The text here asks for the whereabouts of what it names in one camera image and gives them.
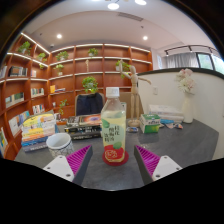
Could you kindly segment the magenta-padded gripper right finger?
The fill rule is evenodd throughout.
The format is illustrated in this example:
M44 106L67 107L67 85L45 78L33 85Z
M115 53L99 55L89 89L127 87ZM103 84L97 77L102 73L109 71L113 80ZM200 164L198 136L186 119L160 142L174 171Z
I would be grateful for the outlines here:
M138 145L134 146L134 156L145 185L182 169L169 156L158 156Z

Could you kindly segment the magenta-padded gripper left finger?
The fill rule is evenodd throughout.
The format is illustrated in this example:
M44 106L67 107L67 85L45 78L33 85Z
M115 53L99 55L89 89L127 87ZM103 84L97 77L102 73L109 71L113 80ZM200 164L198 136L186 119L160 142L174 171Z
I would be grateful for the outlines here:
M44 167L44 170L77 185L81 185L92 155L92 146L88 145L68 156L57 156Z

